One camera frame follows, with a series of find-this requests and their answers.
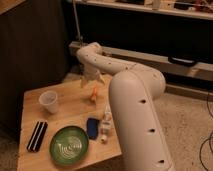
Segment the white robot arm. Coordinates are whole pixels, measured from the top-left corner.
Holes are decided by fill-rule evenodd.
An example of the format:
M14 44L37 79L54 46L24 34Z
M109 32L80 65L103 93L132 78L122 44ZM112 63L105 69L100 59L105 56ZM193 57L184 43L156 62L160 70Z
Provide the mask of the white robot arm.
M76 52L83 84L112 76L108 99L126 171L176 171L153 101L164 93L163 74L137 62L107 57L90 43Z

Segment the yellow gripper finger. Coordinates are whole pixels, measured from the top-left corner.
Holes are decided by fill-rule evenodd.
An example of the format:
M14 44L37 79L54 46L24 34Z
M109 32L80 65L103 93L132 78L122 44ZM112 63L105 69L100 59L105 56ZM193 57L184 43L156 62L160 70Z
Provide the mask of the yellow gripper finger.
M102 75L98 75L97 81L100 82L100 83L102 83L102 84L105 84L105 80L104 80L104 78L102 77Z
M82 76L81 83L80 83L81 88L84 88L87 84L88 84L88 80L84 76Z

